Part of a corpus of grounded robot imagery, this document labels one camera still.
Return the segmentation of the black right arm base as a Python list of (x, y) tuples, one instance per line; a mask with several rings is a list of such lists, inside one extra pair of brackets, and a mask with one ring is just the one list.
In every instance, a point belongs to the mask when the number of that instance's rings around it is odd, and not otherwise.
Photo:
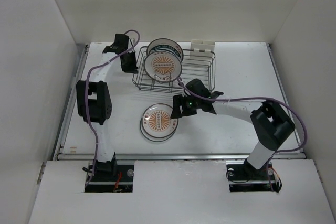
[(282, 189), (282, 181), (272, 164), (268, 169), (248, 173), (243, 164), (227, 164), (226, 178), (231, 193), (276, 192)]

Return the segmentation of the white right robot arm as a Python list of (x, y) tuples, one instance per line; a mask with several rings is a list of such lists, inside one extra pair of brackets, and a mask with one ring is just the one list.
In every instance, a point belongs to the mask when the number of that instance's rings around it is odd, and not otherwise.
[(253, 125), (258, 143), (245, 159), (244, 175), (248, 179), (259, 176), (266, 168), (270, 158), (294, 132), (295, 124), (278, 101), (263, 98), (256, 110), (230, 100), (219, 99), (223, 92), (210, 92), (200, 79), (194, 79), (186, 85), (179, 84), (183, 93), (173, 96), (171, 119), (196, 115), (198, 110), (216, 115), (231, 116)]

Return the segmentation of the orange sunburst plate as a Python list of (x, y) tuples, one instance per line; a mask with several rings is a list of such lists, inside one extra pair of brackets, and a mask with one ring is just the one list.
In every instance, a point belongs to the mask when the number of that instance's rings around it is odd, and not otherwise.
[(165, 103), (156, 103), (142, 114), (141, 121), (144, 130), (155, 137), (164, 137), (176, 131), (178, 119), (171, 119), (172, 107)]
[(144, 70), (151, 79), (161, 83), (168, 83), (180, 77), (182, 64), (173, 54), (158, 51), (146, 56)]

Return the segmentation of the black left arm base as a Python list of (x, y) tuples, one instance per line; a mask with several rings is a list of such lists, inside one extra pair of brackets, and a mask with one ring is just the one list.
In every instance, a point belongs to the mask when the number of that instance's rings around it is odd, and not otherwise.
[(116, 172), (95, 171), (94, 177), (85, 185), (86, 193), (132, 193), (134, 165), (116, 166)]

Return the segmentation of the green rimmed plate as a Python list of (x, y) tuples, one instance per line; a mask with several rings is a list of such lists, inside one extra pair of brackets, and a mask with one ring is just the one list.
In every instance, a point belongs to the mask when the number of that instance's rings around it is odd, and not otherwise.
[(149, 55), (154, 51), (169, 51), (176, 55), (181, 61), (184, 59), (182, 47), (175, 41), (168, 38), (158, 38), (149, 43), (146, 53)]

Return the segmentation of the white plate black line drawing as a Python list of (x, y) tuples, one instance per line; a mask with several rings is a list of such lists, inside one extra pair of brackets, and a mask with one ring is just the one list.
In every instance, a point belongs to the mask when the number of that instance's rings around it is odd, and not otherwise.
[(144, 130), (144, 127), (142, 125), (142, 122), (139, 123), (139, 128), (140, 128), (140, 132), (141, 134), (150, 142), (153, 142), (153, 143), (161, 143), (161, 142), (165, 142), (167, 140), (169, 140), (175, 133), (171, 133), (167, 136), (164, 136), (164, 137), (155, 137), (155, 136), (152, 136), (150, 134), (148, 134), (145, 130)]

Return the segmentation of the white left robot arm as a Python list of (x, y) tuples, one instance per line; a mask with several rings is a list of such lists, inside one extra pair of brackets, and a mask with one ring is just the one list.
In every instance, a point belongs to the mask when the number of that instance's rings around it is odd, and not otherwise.
[(139, 41), (140, 33), (134, 29), (116, 34), (114, 42), (106, 46), (102, 52), (103, 55), (113, 54), (113, 56), (102, 57), (97, 66), (88, 70), (85, 80), (76, 83), (78, 114), (88, 124), (95, 139), (92, 165), (90, 168), (85, 168), (90, 180), (99, 175), (105, 180), (112, 180), (117, 176), (116, 155), (107, 126), (107, 120), (112, 114), (108, 79), (116, 60), (120, 60), (123, 72), (138, 73), (134, 49)]

